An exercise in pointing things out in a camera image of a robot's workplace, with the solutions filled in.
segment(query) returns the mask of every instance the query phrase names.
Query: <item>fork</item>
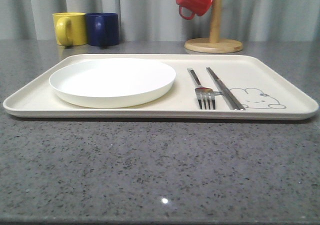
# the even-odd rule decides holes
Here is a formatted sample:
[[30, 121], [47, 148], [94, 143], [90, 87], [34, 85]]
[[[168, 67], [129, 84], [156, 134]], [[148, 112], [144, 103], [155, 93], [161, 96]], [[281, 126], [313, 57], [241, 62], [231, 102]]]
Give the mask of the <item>fork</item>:
[[187, 69], [191, 74], [194, 82], [197, 85], [197, 88], [194, 89], [196, 94], [196, 99], [198, 100], [199, 106], [201, 110], [214, 110], [216, 109], [216, 99], [215, 99], [215, 92], [209, 88], [202, 86], [201, 82], [199, 81], [198, 76], [196, 75], [195, 71], [192, 68]]

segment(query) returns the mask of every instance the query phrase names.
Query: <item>speckled granite surface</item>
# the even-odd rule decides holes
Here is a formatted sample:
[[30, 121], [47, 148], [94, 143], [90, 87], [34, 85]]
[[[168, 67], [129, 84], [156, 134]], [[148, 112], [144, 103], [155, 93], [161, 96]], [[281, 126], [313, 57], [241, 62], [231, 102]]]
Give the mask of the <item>speckled granite surface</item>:
[[[186, 54], [183, 42], [69, 49], [0, 41], [0, 101], [75, 54]], [[245, 43], [318, 103], [320, 43]], [[320, 120], [22, 119], [0, 108], [0, 223], [320, 224]]]

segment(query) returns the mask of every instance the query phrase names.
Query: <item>chopsticks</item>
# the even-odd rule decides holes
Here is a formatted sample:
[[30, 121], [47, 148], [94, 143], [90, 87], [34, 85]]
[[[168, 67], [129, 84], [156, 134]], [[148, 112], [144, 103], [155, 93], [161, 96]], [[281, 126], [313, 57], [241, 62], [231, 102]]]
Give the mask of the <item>chopsticks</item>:
[[210, 67], [207, 67], [206, 70], [211, 75], [215, 85], [222, 93], [225, 102], [232, 110], [246, 110], [245, 107], [238, 101], [238, 99], [230, 92], [226, 85], [220, 80], [220, 78], [212, 71]]

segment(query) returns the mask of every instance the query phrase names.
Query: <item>curtain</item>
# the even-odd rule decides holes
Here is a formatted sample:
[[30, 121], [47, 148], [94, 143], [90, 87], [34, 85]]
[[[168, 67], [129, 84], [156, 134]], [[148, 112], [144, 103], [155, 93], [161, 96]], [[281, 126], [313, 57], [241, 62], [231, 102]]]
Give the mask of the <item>curtain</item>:
[[[0, 0], [0, 39], [55, 39], [52, 13], [119, 14], [123, 41], [185, 41], [209, 36], [211, 11], [184, 20], [176, 0]], [[320, 0], [222, 0], [223, 38], [320, 40]]]

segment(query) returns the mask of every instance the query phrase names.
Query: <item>tray rim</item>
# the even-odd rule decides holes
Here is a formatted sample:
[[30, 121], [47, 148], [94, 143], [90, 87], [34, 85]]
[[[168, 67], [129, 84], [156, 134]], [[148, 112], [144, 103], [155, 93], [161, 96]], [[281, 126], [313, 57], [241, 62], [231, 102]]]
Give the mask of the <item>tray rim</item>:
[[[42, 79], [47, 74], [52, 74], [56, 70], [60, 69], [61, 64], [66, 62], [72, 62], [73, 60], [82, 59], [85, 56], [85, 59], [90, 60], [88, 57], [92, 57], [94, 59], [99, 59], [99, 57], [103, 58], [149, 58], [149, 59], [182, 59], [182, 58], [194, 58], [199, 59], [202, 58], [206, 60], [206, 58], [232, 58], [234, 60], [241, 59], [249, 59], [256, 62], [259, 62], [261, 66], [265, 66], [265, 68], [270, 72], [275, 74], [277, 77], [282, 79], [282, 82], [287, 83], [289, 86], [292, 86], [296, 92], [299, 92], [306, 96], [310, 102], [313, 103], [313, 109], [308, 112], [278, 112], [278, 113], [266, 113], [266, 112], [252, 112], [252, 111], [220, 111], [220, 110], [159, 110], [159, 109], [149, 109], [145, 110], [143, 108], [72, 108], [72, 109], [46, 109], [46, 110], [31, 110], [31, 109], [17, 109], [14, 107], [10, 107], [8, 103], [12, 99], [16, 99], [15, 96], [21, 92], [23, 92], [28, 87], [31, 87], [34, 82]], [[179, 118], [179, 119], [227, 119], [227, 120], [288, 120], [288, 121], [297, 121], [297, 120], [305, 120], [310, 117], [313, 117], [319, 110], [319, 104], [311, 98], [309, 95], [304, 93], [302, 90], [297, 88], [294, 84], [286, 80], [272, 68], [264, 64], [261, 60], [256, 57], [249, 55], [239, 55], [239, 54], [159, 54], [159, 53], [106, 53], [106, 54], [76, 54], [71, 55], [42, 74], [35, 77], [33, 80], [28, 82], [26, 85], [12, 93], [8, 96], [2, 103], [2, 106], [6, 110], [7, 113], [21, 118]]]

